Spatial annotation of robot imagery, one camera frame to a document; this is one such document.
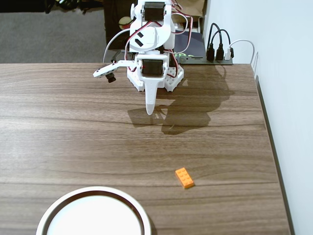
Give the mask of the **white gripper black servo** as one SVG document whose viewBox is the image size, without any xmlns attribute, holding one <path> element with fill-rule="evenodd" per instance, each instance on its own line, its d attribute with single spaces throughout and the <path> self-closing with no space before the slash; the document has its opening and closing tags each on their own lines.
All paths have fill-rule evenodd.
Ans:
<svg viewBox="0 0 313 235">
<path fill-rule="evenodd" d="M 164 83 L 167 75 L 169 56 L 167 54 L 138 54 L 135 60 L 137 77 L 145 85 L 146 112 L 152 115 L 158 84 Z"/>
</svg>

